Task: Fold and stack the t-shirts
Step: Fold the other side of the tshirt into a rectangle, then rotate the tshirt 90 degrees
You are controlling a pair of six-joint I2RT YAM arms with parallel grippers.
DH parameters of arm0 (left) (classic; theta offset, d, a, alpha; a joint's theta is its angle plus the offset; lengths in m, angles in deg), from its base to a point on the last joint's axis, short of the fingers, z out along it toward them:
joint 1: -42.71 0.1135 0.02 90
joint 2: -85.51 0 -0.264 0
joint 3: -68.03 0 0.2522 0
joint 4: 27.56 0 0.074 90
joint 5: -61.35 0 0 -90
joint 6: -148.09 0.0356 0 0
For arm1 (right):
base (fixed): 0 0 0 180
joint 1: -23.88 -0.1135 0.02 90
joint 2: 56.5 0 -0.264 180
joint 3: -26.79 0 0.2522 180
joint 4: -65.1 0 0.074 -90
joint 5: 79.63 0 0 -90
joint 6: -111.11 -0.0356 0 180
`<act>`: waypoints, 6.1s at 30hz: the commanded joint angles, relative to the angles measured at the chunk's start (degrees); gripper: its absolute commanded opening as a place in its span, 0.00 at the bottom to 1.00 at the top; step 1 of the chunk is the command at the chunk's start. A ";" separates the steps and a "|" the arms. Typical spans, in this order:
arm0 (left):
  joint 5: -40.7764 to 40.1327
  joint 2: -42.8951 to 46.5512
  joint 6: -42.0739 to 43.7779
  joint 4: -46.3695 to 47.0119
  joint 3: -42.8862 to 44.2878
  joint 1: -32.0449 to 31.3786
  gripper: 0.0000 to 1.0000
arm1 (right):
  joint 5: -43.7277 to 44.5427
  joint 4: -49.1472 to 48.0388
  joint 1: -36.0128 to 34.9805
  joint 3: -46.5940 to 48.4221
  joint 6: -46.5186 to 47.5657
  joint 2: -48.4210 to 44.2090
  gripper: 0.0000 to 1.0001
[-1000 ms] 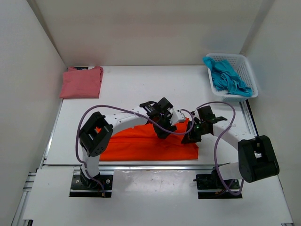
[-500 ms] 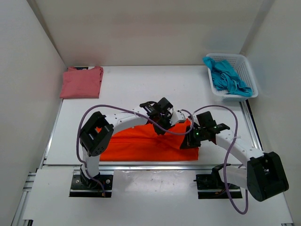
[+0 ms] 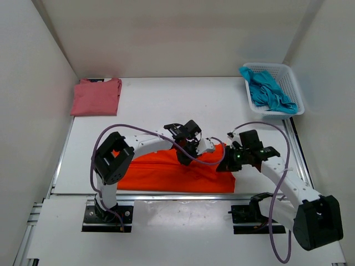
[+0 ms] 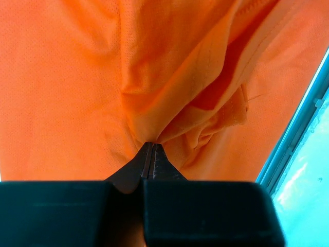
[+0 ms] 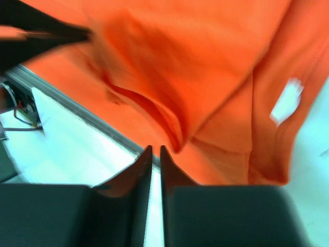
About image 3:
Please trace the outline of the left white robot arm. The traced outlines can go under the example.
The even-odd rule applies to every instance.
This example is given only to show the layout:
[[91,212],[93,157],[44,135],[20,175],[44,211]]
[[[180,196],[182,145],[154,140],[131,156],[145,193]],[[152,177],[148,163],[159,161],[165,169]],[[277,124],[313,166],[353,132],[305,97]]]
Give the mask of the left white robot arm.
[[101,145],[95,145],[90,183],[93,183],[93,175],[96,175],[94,206],[99,219],[111,222],[121,218],[115,189],[127,173],[132,160],[153,152],[175,149],[178,162],[187,166],[200,156],[197,153],[200,142],[197,136],[201,133],[197,123],[190,120],[184,125],[168,124],[158,131],[148,133],[144,130],[141,135],[131,137],[113,132]]

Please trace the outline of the pink t shirt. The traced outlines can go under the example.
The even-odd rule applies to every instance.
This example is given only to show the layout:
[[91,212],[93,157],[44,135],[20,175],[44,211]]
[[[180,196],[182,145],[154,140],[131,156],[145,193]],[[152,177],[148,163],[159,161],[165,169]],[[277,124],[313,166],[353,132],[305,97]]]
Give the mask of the pink t shirt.
[[91,82],[81,79],[74,86],[71,116],[115,116],[118,112],[122,80]]

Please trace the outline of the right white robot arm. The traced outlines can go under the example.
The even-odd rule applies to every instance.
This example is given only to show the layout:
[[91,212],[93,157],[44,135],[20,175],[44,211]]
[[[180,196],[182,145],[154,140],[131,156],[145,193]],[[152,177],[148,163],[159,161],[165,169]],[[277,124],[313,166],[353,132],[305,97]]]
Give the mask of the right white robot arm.
[[289,171],[280,153],[272,146],[265,147],[256,130],[227,135],[231,144],[217,171],[237,172],[243,165],[251,165],[279,185],[289,201],[273,199],[269,192],[254,195],[247,206],[231,207],[234,223],[264,223],[272,218],[289,229],[307,251],[343,239],[341,210],[335,197],[322,195]]

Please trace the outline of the orange t shirt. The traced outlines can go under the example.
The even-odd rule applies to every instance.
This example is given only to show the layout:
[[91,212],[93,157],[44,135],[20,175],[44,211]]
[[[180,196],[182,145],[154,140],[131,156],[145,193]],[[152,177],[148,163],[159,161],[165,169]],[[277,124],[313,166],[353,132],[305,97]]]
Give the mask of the orange t shirt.
[[236,179],[217,166],[193,161],[180,164],[175,150],[158,151],[134,159],[118,182],[118,190],[183,193],[233,193]]

